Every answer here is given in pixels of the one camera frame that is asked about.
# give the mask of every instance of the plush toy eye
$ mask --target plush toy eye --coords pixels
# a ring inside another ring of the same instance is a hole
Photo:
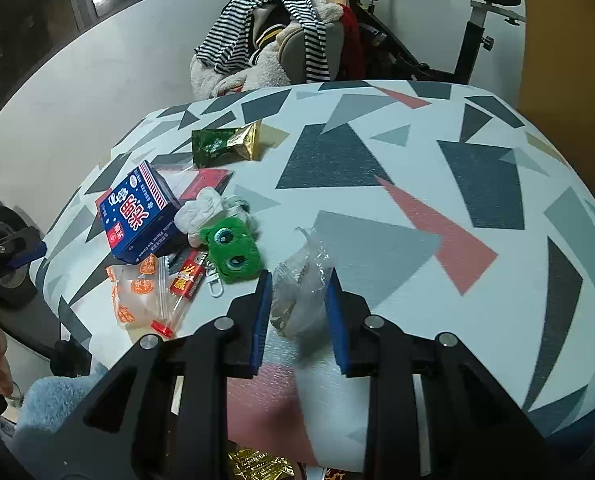
[[[244,267],[244,262],[246,261],[246,256],[234,256],[226,260],[226,267],[231,270],[240,270]]]
[[[215,243],[229,244],[233,239],[232,231],[222,227],[218,232],[215,233],[213,238],[215,239]]]

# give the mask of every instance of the orange wall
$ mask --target orange wall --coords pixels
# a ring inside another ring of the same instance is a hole
[[[518,108],[595,196],[595,0],[526,0]]]

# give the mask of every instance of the geometric patterned tablecloth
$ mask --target geometric patterned tablecloth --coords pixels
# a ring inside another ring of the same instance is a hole
[[[95,199],[141,160],[191,160],[191,130],[263,119],[272,145],[225,194],[250,201],[274,269],[317,229],[345,290],[406,332],[450,331],[543,434],[595,408],[595,200],[551,143],[468,86],[371,81],[261,89],[158,110],[93,169],[46,235],[31,276],[63,325],[112,366],[131,346],[104,268]],[[226,313],[201,287],[182,335]],[[369,382],[326,342],[269,327],[260,375],[229,383],[229,436],[306,463],[361,470]]]

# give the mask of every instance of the striped shirt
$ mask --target striped shirt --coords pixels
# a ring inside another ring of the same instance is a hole
[[[248,35],[252,12],[271,0],[231,0],[196,48],[197,58],[213,66],[220,74],[243,70],[248,66]],[[306,82],[330,80],[326,59],[326,28],[313,8],[313,0],[282,0],[293,20],[305,34]]]

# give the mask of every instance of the red and white striped border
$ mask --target red and white striped border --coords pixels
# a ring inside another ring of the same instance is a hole
[[[164,195],[157,187],[157,184],[155,183],[155,179],[152,176],[151,170],[148,169],[148,166],[146,166],[145,162],[140,163],[139,171],[142,174],[142,177],[144,178],[146,186],[148,187],[148,190],[151,192],[152,198],[155,200],[155,203],[160,208],[160,210],[164,209],[164,207],[166,207],[166,201],[164,200]]]

